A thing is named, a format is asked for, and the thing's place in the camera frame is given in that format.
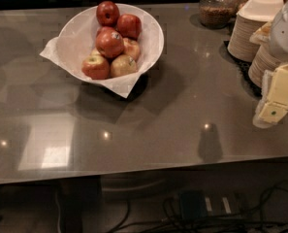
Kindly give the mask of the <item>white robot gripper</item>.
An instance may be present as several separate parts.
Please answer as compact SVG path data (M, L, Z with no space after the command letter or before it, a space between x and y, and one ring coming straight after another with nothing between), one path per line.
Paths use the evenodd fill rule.
M288 1L272 21L269 53L288 62ZM288 63L274 71L266 70L262 80L262 99L257 105L253 124L259 128L277 125L288 114Z

